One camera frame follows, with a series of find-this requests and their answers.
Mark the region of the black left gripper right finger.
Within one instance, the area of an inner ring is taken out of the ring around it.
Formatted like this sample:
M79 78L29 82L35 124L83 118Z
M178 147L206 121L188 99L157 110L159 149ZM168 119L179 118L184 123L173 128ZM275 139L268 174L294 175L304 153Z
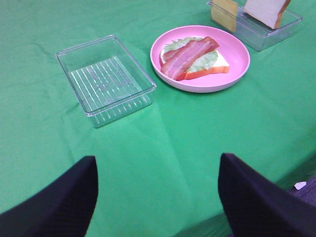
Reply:
M218 193L234 237L314 237L316 178L285 191L240 158L223 153Z

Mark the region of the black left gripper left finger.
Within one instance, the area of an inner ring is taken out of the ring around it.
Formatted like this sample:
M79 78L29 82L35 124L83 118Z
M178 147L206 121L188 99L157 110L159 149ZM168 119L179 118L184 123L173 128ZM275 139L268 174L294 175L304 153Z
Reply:
M0 215L2 237L84 237L98 198L96 158L85 156L40 192Z

